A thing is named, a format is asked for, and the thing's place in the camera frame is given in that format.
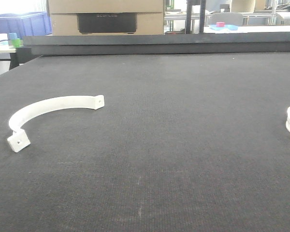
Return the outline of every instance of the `table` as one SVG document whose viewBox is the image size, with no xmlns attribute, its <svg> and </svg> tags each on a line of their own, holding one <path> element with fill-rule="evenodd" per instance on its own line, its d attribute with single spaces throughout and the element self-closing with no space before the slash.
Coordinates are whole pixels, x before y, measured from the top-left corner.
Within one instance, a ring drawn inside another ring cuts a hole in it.
<svg viewBox="0 0 290 232">
<path fill-rule="evenodd" d="M 9 53 L 10 58 L 0 56 L 0 61 L 10 61 L 10 70 L 19 66 L 18 58 L 16 55 L 16 49 L 13 46 L 9 46 L 7 49 L 0 48 L 0 54 Z"/>
<path fill-rule="evenodd" d="M 269 13 L 269 12 L 262 12 L 262 13 L 242 13 L 243 14 L 243 25 L 247 25 L 250 18 L 268 18 L 269 25 L 274 25 L 276 23 L 276 14 Z M 212 14 L 205 15 L 205 25 L 208 25 L 208 19 Z M 173 21 L 173 20 L 186 20 L 186 12 L 182 13 L 166 13 L 164 20 Z M 200 19 L 200 14 L 192 14 L 191 15 L 192 23 L 195 23 L 195 20 Z"/>
<path fill-rule="evenodd" d="M 204 28 L 205 33 L 248 33 L 248 32 L 286 32 L 290 31 L 290 26 L 245 26 L 238 27 L 238 30 L 213 30 Z"/>
<path fill-rule="evenodd" d="M 23 127 L 40 100 L 105 96 Z M 290 53 L 40 57 L 0 76 L 0 232 L 290 232 Z"/>
</svg>

